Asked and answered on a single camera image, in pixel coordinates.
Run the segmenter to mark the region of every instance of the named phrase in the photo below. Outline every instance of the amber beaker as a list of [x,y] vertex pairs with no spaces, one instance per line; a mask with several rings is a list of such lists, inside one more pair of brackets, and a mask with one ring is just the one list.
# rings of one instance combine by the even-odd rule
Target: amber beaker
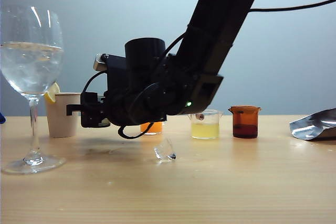
[[232,106],[233,136],[239,138],[256,138],[258,136],[258,113],[260,107],[250,105]]

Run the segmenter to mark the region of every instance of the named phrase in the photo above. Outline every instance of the yellow liquid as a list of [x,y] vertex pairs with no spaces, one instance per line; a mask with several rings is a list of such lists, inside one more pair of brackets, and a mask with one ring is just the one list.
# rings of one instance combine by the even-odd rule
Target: yellow liquid
[[191,136],[199,139],[213,139],[219,136],[219,125],[209,123],[192,123]]

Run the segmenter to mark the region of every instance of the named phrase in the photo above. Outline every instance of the small transparent object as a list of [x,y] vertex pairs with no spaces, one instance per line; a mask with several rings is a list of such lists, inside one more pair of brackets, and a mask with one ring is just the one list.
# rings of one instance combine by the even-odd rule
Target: small transparent object
[[173,145],[169,138],[165,137],[163,141],[154,147],[155,155],[161,162],[170,162],[176,159]]

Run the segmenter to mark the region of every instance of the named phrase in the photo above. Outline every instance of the orange liquid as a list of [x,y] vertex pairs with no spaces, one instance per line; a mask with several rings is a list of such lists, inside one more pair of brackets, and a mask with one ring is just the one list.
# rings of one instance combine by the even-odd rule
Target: orange liquid
[[[144,132],[147,127],[148,127],[149,123],[144,123],[140,125],[140,131]],[[155,122],[152,127],[149,129],[149,131],[147,131],[146,134],[148,135],[154,135],[156,133],[161,133],[162,132],[162,122]]]

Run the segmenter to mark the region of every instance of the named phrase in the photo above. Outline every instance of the wooden table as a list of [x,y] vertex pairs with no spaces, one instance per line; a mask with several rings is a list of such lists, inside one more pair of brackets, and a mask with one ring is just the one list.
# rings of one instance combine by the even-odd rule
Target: wooden table
[[[116,126],[49,138],[40,117],[42,150],[67,163],[2,174],[1,223],[336,223],[336,140],[293,138],[299,118],[260,116],[258,138],[240,139],[226,115],[220,139],[196,140],[188,117],[172,116],[162,134],[129,141]],[[29,118],[7,118],[2,165],[25,155],[29,131]],[[159,164],[153,147],[165,137],[177,158]]]

